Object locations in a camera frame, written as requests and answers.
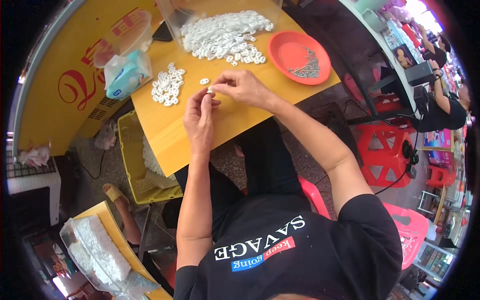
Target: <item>left hand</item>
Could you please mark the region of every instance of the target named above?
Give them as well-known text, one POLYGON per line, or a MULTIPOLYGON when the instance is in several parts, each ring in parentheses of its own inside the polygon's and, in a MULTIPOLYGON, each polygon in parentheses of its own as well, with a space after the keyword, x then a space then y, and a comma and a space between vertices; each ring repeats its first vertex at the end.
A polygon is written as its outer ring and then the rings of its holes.
POLYGON ((215 94, 208 94, 207 88, 204 88, 187 100, 183 125, 190 141, 192 156, 210 157, 213 140, 212 110, 221 103, 213 97, 215 94))

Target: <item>metal pins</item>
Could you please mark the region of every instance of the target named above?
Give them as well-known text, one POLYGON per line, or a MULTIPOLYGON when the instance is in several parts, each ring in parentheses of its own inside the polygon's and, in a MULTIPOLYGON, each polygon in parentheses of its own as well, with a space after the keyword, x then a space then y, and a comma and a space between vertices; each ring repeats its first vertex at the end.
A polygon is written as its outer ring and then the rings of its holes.
POLYGON ((304 48, 307 49, 307 56, 305 56, 305 58, 308 59, 307 64, 301 68, 287 68, 287 71, 299 78, 318 78, 318 74, 320 73, 318 58, 315 56, 315 52, 313 52, 311 49, 307 47, 304 48))

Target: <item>hand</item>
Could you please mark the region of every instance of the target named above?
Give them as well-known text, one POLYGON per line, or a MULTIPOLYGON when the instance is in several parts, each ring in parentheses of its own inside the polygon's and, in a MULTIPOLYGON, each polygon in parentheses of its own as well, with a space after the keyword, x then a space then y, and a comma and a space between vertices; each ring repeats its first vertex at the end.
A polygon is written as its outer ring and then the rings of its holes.
POLYGON ((428 60, 428 63, 432 67, 433 73, 442 76, 442 72, 440 71, 440 67, 438 63, 434 60, 428 60))
POLYGON ((187 100, 183 115, 183 125, 187 132, 192 156, 210 157, 213 140, 212 110, 217 109, 220 101, 212 99, 215 94, 208 94, 207 88, 193 94, 187 100))
POLYGON ((212 85, 212 91, 269 112, 280 99, 248 70, 223 71, 212 85))
POLYGON ((427 31, 425 30, 425 27, 423 27, 423 25, 417 23, 417 27, 418 27, 419 32, 422 36, 427 34, 427 31))

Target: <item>right hand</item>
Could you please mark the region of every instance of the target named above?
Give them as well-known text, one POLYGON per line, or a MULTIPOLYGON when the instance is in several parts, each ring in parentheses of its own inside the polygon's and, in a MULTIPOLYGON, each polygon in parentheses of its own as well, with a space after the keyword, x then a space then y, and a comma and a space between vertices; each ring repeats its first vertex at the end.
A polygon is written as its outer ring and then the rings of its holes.
POLYGON ((427 31, 425 30, 425 27, 423 27, 423 25, 417 24, 417 27, 418 27, 419 32, 420 32, 420 34, 421 34, 422 36, 427 33, 427 31))
POLYGON ((223 71, 213 83, 212 91, 269 112, 280 99, 248 70, 223 71))

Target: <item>plastic bag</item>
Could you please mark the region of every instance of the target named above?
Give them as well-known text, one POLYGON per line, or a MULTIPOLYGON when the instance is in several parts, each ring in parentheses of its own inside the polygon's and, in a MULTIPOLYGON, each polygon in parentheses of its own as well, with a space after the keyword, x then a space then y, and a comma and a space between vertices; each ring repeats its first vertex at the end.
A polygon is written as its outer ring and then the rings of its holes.
POLYGON ((107 97, 123 100, 152 79, 150 57, 142 50, 126 57, 115 55, 105 65, 104 73, 107 97))
POLYGON ((95 147, 103 150, 109 150, 115 145, 118 131, 117 123, 114 120, 106 120, 102 123, 102 128, 95 138, 95 147))
POLYGON ((116 300, 148 300, 144 293, 150 293, 161 287, 135 271, 130 271, 125 281, 127 284, 122 292, 113 292, 116 300))
POLYGON ((18 156, 18 161, 22 165, 31 167, 46 166, 50 158, 50 146, 39 146, 32 148, 30 151, 22 151, 18 156))

